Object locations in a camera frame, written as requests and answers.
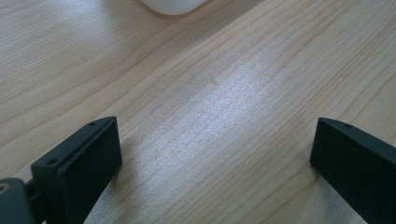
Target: light wood surface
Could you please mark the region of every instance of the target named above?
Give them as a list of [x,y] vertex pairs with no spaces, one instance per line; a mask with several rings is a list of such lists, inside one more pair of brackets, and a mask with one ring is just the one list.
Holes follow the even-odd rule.
[[2,0],[0,43],[0,178],[118,117],[87,223],[365,223],[309,166],[317,119],[396,145],[394,0]]

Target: white cup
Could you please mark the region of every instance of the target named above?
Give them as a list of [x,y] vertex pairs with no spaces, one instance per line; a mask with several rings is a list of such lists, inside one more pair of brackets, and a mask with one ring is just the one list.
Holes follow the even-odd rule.
[[151,9],[165,15],[180,15],[192,11],[206,0],[141,0]]

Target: black plastic part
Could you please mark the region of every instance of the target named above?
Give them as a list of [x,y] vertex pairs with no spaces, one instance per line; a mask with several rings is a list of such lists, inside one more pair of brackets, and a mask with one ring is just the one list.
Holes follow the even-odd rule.
[[32,164],[35,186],[48,199],[48,224],[79,224],[121,166],[115,117],[82,127]]
[[48,199],[43,191],[39,191],[32,180],[26,183],[27,196],[30,199],[35,223],[42,223],[50,214]]
[[396,223],[395,147],[344,122],[319,119],[310,162],[368,223]]
[[35,224],[26,188],[19,179],[0,180],[0,223]]

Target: wooden table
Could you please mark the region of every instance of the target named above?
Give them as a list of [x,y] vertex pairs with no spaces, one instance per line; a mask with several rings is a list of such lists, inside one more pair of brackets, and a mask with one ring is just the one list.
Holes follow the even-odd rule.
[[396,145],[396,1],[0,3],[0,178],[118,117],[87,223],[364,223],[309,166],[319,117]]

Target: black clamp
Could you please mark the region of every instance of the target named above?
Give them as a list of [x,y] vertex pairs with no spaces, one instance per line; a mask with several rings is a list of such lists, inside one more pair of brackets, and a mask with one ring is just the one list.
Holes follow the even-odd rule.
[[370,224],[396,223],[396,148],[333,119],[319,119],[310,162]]
[[121,163],[116,118],[93,121],[35,161],[26,185],[0,180],[0,223],[83,223]]

